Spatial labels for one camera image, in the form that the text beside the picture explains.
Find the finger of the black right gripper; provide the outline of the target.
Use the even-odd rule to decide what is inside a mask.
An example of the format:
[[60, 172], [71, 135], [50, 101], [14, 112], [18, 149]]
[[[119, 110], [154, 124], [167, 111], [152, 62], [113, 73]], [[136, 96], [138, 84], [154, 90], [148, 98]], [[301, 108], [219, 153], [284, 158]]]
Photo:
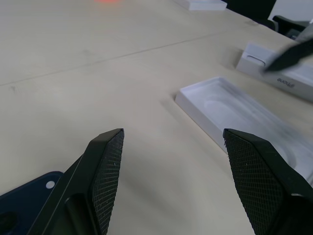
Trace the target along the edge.
[[313, 38], [286, 49], [263, 69], [263, 72], [279, 72], [296, 66], [302, 59], [313, 55]]

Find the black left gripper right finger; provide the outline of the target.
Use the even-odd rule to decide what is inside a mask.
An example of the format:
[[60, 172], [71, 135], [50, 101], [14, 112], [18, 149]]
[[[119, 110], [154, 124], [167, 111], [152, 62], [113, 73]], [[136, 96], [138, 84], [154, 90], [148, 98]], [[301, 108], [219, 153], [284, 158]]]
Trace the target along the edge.
[[255, 235], [313, 235], [313, 187], [256, 135], [224, 129], [237, 194]]

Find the small white open box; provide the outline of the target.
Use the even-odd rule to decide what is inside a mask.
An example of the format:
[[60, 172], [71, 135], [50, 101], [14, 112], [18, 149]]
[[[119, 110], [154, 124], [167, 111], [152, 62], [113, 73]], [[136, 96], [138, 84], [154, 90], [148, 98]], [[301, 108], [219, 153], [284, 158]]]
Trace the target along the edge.
[[222, 0], [173, 0], [189, 11], [224, 11], [227, 3]]

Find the white phone box lid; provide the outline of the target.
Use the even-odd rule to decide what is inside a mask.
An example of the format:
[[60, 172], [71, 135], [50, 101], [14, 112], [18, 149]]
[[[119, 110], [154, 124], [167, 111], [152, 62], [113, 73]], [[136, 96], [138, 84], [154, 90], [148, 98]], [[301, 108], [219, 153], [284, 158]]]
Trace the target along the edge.
[[276, 52], [249, 43], [244, 49], [236, 70], [262, 82], [284, 90], [307, 101], [313, 102], [313, 65], [300, 64], [278, 73], [263, 73]]

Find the white phone box base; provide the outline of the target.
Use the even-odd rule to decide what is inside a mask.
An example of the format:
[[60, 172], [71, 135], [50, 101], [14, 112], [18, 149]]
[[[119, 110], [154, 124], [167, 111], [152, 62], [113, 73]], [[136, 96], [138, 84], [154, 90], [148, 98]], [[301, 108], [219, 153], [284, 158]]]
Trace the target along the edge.
[[216, 77], [182, 88], [175, 102], [222, 150], [224, 129], [254, 134], [313, 187], [313, 142], [228, 80]]

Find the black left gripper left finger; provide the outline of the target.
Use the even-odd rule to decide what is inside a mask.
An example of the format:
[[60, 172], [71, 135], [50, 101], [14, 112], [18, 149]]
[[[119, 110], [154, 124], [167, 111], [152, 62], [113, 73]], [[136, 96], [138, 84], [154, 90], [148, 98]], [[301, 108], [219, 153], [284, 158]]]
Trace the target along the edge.
[[29, 235], [107, 235], [123, 142], [122, 128], [91, 140], [55, 185]]

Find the dark blue smartphone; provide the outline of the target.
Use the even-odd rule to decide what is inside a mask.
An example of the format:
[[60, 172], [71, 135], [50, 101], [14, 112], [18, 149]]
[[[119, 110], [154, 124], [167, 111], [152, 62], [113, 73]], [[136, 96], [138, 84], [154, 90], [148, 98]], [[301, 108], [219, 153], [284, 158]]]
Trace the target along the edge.
[[46, 173], [0, 196], [0, 235], [27, 235], [62, 172]]

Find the black office chair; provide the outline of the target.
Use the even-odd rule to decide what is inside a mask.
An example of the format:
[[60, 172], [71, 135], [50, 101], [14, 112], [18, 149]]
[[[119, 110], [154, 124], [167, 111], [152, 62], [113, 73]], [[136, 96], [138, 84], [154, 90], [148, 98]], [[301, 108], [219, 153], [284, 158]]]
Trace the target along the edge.
[[313, 20], [294, 21], [280, 15], [269, 19], [276, 0], [222, 0], [227, 9], [298, 42], [313, 38]]

